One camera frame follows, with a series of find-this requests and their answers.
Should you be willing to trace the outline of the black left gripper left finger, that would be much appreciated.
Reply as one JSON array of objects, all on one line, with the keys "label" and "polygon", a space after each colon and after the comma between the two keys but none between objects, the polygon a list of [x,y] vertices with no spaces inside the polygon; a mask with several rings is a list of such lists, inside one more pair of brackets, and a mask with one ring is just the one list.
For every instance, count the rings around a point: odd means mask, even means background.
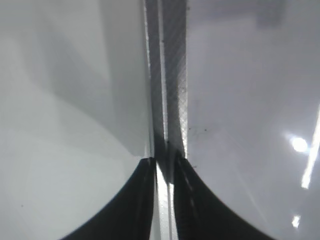
[{"label": "black left gripper left finger", "polygon": [[65,240],[148,240],[154,211],[156,160],[139,161],[113,199]]}]

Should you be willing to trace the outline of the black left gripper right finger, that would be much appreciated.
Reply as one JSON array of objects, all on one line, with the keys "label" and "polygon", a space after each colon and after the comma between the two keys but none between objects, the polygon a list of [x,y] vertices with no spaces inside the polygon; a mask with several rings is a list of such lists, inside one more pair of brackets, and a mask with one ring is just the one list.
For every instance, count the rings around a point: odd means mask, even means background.
[{"label": "black left gripper right finger", "polygon": [[180,240],[267,240],[269,236],[228,208],[189,161],[174,158],[174,215]]}]

